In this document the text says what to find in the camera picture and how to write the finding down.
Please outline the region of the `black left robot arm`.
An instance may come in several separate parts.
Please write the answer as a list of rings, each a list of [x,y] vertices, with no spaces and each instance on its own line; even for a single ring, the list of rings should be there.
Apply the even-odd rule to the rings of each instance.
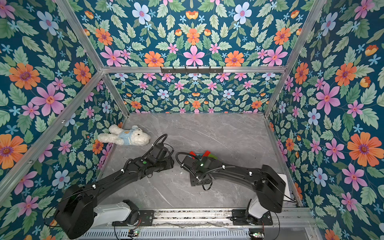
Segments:
[[[174,150],[168,144],[158,143],[143,156],[129,159],[119,171],[83,187],[69,187],[57,206],[54,219],[71,240],[89,229],[112,222],[134,226],[140,221],[139,208],[130,200],[117,204],[101,202],[125,186],[153,173],[172,169]]]

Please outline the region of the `green block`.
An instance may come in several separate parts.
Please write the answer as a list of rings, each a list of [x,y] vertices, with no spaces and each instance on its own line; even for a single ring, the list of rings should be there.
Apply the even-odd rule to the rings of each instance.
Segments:
[[[213,159],[215,159],[215,160],[218,159],[218,157],[214,156],[213,154],[210,154],[209,157],[210,157],[210,158],[213,158]]]

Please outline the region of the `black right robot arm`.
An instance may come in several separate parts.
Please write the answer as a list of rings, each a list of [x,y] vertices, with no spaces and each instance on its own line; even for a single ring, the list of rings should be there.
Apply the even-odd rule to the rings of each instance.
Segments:
[[[246,187],[256,193],[246,210],[246,221],[255,224],[270,212],[279,214],[286,199],[287,183],[272,167],[245,168],[227,164],[211,154],[196,155],[178,152],[175,159],[190,174],[191,186],[211,189],[214,180],[224,180]]]

